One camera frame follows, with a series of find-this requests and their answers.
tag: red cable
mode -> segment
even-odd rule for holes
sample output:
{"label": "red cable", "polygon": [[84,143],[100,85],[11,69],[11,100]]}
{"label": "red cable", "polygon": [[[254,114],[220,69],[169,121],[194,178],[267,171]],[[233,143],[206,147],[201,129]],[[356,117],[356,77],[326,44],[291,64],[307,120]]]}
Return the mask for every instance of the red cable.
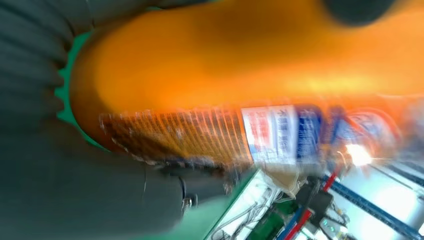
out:
{"label": "red cable", "polygon": [[[331,185],[333,185],[334,181],[336,180],[337,175],[339,174],[341,170],[341,167],[336,168],[334,172],[331,174],[331,176],[328,178],[328,181],[325,183],[322,190],[324,192],[327,192]],[[284,238],[284,240],[291,240],[293,236],[298,233],[301,228],[305,225],[306,221],[311,217],[312,213],[309,211],[309,209],[306,210],[305,214],[302,216],[302,218],[297,222],[297,224],[288,232],[287,236]]]}

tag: blue cable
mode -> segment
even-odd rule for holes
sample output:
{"label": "blue cable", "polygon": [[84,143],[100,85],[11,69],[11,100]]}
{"label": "blue cable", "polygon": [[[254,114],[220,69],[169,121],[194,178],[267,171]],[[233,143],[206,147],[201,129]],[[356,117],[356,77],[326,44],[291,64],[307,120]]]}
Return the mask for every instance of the blue cable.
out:
{"label": "blue cable", "polygon": [[300,207],[295,213],[294,216],[290,219],[287,225],[284,226],[284,230],[277,236],[276,240],[284,240],[289,234],[290,230],[295,227],[299,218],[301,217],[303,207]]}

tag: metal frame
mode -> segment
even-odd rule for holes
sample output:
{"label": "metal frame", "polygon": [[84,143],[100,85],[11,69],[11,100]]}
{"label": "metal frame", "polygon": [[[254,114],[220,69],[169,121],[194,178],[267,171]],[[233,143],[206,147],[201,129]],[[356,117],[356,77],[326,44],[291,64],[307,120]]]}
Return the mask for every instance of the metal frame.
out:
{"label": "metal frame", "polygon": [[393,165],[386,166],[386,168],[392,170],[393,172],[399,174],[400,176],[402,176],[402,177],[408,179],[409,181],[411,181],[411,182],[419,185],[420,187],[424,188],[424,179],[417,177],[415,175],[412,175],[412,174],[410,174],[410,173],[408,173],[404,170],[401,170],[401,169],[399,169],[399,168],[397,168]]}
{"label": "metal frame", "polygon": [[390,215],[341,183],[334,182],[331,189],[408,239],[424,240],[424,236],[420,235],[416,229]]}

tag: wire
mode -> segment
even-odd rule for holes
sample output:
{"label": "wire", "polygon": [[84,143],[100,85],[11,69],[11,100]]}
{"label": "wire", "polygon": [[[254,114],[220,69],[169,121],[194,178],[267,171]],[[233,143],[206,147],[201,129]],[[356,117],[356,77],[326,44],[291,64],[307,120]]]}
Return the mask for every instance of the wire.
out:
{"label": "wire", "polygon": [[344,209],[340,209],[340,207],[338,207],[336,205],[336,203],[333,201],[330,205],[330,210],[333,210],[337,216],[339,216],[341,219],[343,219],[343,221],[348,224],[351,222],[351,219],[349,218],[349,216],[346,214],[346,210]]}
{"label": "wire", "polygon": [[236,221],[237,219],[243,217],[244,215],[248,214],[254,207],[256,207],[256,203],[254,205],[252,205],[251,207],[249,207],[248,209],[244,210],[242,213],[240,213],[239,215],[231,218],[230,220],[228,220],[227,222],[223,223],[222,225],[220,225],[219,227],[217,227],[215,229],[215,231],[213,231],[212,235],[211,235],[211,239],[215,240],[215,235],[219,232],[219,231],[224,231],[223,228],[230,225],[231,223],[233,223],[234,221]]}
{"label": "wire", "polygon": [[[331,187],[331,185],[333,185],[334,181],[337,178],[337,175],[339,175],[340,170],[342,169],[341,166],[338,166],[334,172],[331,174],[331,176],[328,178],[327,182],[325,183],[324,187],[322,188],[322,190],[324,192],[327,192],[329,190],[329,188]],[[309,217],[311,216],[311,211],[307,210],[306,213],[304,214],[304,216],[302,218],[300,218],[300,220],[298,221],[298,223],[290,230],[290,232],[285,236],[284,240],[291,240],[293,238],[293,236],[300,231],[300,229],[302,228],[302,226],[306,223],[306,221],[309,219]]]}
{"label": "wire", "polygon": [[290,221],[284,226],[284,229],[282,232],[278,235],[277,240],[283,240],[284,237],[286,237],[292,230],[292,228],[295,227],[296,221],[299,219],[302,212],[302,208],[299,208],[295,213],[294,216],[291,217]]}
{"label": "wire", "polygon": [[247,215],[247,218],[237,227],[237,229],[234,231],[234,233],[231,235],[230,240],[235,240],[237,236],[242,232],[244,228],[253,230],[252,227],[250,227],[250,224],[259,222],[261,219],[255,219],[257,216],[261,216],[260,214],[264,208],[269,207],[267,204],[259,205],[254,207]]}
{"label": "wire", "polygon": [[[300,175],[300,173],[299,173],[299,171],[296,171],[296,177],[295,177],[295,180],[294,180],[294,182],[293,182],[293,185],[290,187],[290,189],[286,189],[286,188],[284,188],[284,187],[281,187],[281,186],[279,186],[281,189],[283,189],[283,191],[281,191],[280,193],[287,193],[287,194],[291,194],[291,195],[293,195],[293,191],[294,190],[296,190],[296,187],[299,187],[299,185],[300,185],[300,182],[299,182],[299,175]],[[279,198],[277,198],[275,201],[279,201],[279,200],[281,200],[281,198],[283,197],[283,195],[281,195]]]}
{"label": "wire", "polygon": [[341,221],[339,221],[337,219],[334,219],[334,218],[330,217],[327,214],[324,216],[324,218],[326,218],[327,220],[330,220],[331,222],[336,223],[336,224],[338,224],[340,226],[346,227],[346,221],[344,219],[343,219],[344,222],[341,222]]}
{"label": "wire", "polygon": [[222,237],[219,240],[229,240],[230,237],[228,236],[228,234],[226,234],[226,232],[224,230],[221,230],[222,232]]}
{"label": "wire", "polygon": [[282,204],[282,203],[293,201],[293,200],[296,200],[296,198],[295,197],[287,197],[287,198],[284,198],[284,199],[281,199],[281,200],[276,200],[276,201],[274,201],[274,203]]}
{"label": "wire", "polygon": [[275,203],[276,201],[281,200],[281,199],[283,198],[283,196],[284,196],[284,192],[283,192],[283,191],[279,191],[279,193],[277,194],[277,197],[276,197],[276,198],[275,198],[275,200],[274,200],[274,203]]}
{"label": "wire", "polygon": [[321,181],[317,180],[306,200],[306,203],[303,206],[302,212],[300,214],[300,219],[305,218],[306,215],[311,215],[308,208],[309,208],[309,205],[311,205],[312,199],[314,199],[314,197],[318,194],[318,191],[320,190],[320,186],[321,186]]}

